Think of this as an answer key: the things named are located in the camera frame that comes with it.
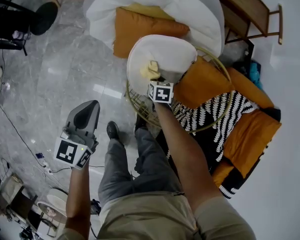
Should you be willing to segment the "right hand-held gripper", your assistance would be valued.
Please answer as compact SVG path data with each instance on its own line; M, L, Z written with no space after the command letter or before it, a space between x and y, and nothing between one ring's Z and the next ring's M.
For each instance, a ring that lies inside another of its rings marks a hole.
M154 103L169 104L173 99L173 83L150 81L148 88L148 96Z

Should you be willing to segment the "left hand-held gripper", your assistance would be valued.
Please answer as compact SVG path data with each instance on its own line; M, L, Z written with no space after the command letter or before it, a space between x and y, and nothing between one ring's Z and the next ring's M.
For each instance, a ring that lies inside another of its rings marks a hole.
M94 135L100 114L97 100L84 102L68 115L66 127L57 137L54 159L76 169L83 169L98 145Z

